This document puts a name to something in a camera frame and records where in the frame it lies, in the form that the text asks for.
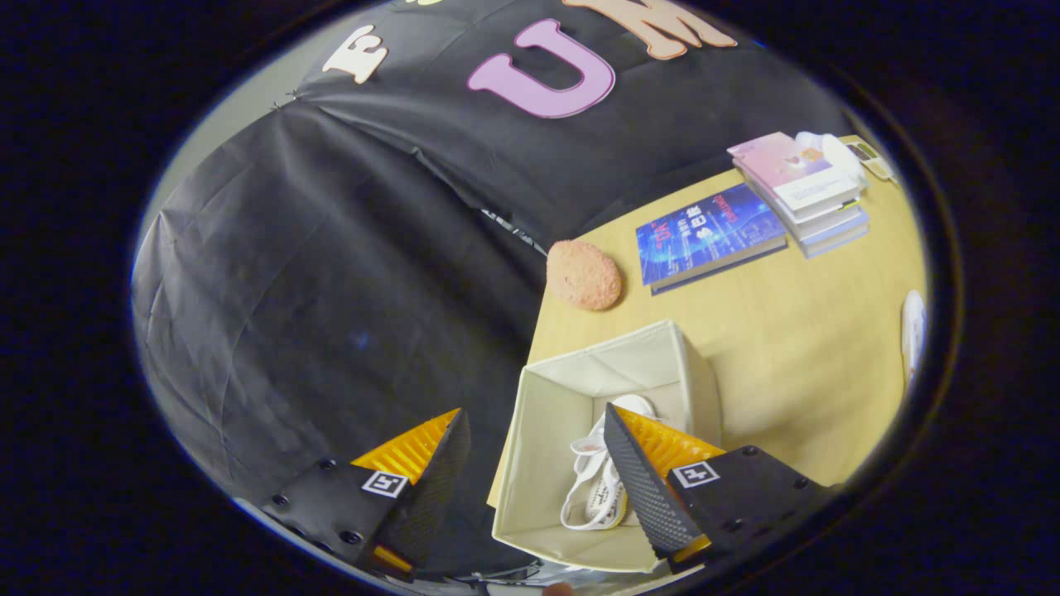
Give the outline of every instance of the wooden table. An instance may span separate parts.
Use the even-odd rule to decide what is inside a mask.
[[[671,318],[718,375],[720,446],[754,443],[819,484],[845,480],[879,442],[902,399],[902,301],[911,290],[928,299],[912,206],[897,182],[868,179],[861,203],[870,217],[867,235],[810,260],[789,236],[779,252],[658,296],[641,285],[635,229],[741,183],[739,172],[586,233],[581,240],[618,264],[624,294],[617,305],[594,313],[546,290],[529,362]],[[488,499],[494,507],[499,477]]]

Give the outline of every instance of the black cloth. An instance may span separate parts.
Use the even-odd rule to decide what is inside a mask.
[[[499,52],[553,87],[577,83],[554,56],[512,42],[547,17],[614,67],[603,102],[543,120],[467,88]],[[295,101],[165,201],[131,280],[142,364],[177,440],[252,503],[324,454],[352,459],[464,407],[473,451],[425,568],[512,568],[531,557],[491,538],[485,496],[544,258],[479,210],[547,248],[729,169],[725,147],[740,141],[849,124],[739,35],[738,48],[661,62],[559,0],[391,2],[359,24],[389,50],[371,80],[321,72],[321,56]]]

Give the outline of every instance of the screw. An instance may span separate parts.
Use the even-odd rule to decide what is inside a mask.
[[[343,530],[338,534],[339,540],[347,544],[357,544],[360,542],[360,534],[350,530]]]

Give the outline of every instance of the fabric storage bin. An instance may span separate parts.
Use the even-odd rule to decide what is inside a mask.
[[[585,437],[607,402],[650,400],[660,421],[721,444],[718,384],[672,320],[523,368],[493,537],[544,560],[607,572],[657,564],[632,509],[616,528],[570,530],[560,509],[575,481],[570,442]]]

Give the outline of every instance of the pink letter u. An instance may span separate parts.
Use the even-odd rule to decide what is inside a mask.
[[[591,50],[562,31],[555,19],[540,20],[515,36],[519,48],[538,47],[555,54],[582,73],[582,81],[569,89],[542,85],[512,66],[512,56],[497,54],[475,69],[467,87],[485,89],[538,118],[566,118],[603,101],[615,87],[615,70]]]

